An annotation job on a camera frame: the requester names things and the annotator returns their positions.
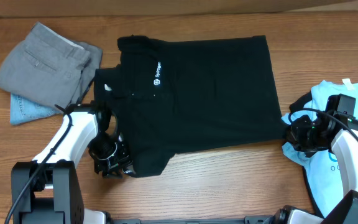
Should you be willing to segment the folded blue jeans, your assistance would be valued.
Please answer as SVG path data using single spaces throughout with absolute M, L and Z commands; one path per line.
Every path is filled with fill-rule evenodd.
M 21 96 L 11 94 L 10 123 L 12 125 L 48 118 L 59 113 L 53 108 L 42 106 Z

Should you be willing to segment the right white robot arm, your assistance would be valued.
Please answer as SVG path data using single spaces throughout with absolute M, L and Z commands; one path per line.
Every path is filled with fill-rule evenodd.
M 306 173 L 322 218 L 292 214 L 293 223 L 358 223 L 358 120 L 318 112 L 290 122 L 287 140 Z

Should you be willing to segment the black polo shirt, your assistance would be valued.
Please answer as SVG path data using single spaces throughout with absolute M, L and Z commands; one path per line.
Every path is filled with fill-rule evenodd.
M 265 36 L 166 42 L 121 37 L 94 98 L 117 118 L 132 177 L 160 175 L 176 154 L 284 137 Z

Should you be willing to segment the light blue printed t-shirt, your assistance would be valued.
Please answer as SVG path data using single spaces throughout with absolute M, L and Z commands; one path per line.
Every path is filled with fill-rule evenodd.
M 319 85 L 312 87 L 309 93 L 295 101 L 292 109 L 294 113 L 284 115 L 282 120 L 289 124 L 289 119 L 294 121 L 303 115 L 308 115 L 314 121 L 316 113 L 303 111 L 302 108 L 324 111 L 328 98 L 331 95 L 338 94 L 356 99 L 354 116 L 358 120 L 358 83 L 352 84 L 349 79 L 343 79 L 342 82 L 342 85 L 338 85 L 323 80 Z M 303 166 L 306 188 L 313 208 L 318 216 L 326 217 L 343 198 L 339 165 L 334 154 L 328 151 L 321 151 L 311 157 L 307 157 L 305 153 L 294 150 L 289 142 L 282 146 L 282 151 L 287 158 Z

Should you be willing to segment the folded grey trousers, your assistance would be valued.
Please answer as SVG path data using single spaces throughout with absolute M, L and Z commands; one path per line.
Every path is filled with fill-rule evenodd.
M 4 59 L 0 88 L 42 106 L 80 103 L 99 68 L 103 50 L 69 40 L 37 22 Z

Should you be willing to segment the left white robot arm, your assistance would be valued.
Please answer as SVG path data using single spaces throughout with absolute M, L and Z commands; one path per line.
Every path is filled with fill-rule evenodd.
M 104 103 L 71 104 L 63 109 L 63 123 L 46 148 L 11 171 L 12 205 L 5 222 L 112 223 L 108 212 L 85 208 L 76 168 L 85 152 L 94 171 L 105 179 L 122 178 L 132 165 L 117 128 L 107 130 L 114 112 Z

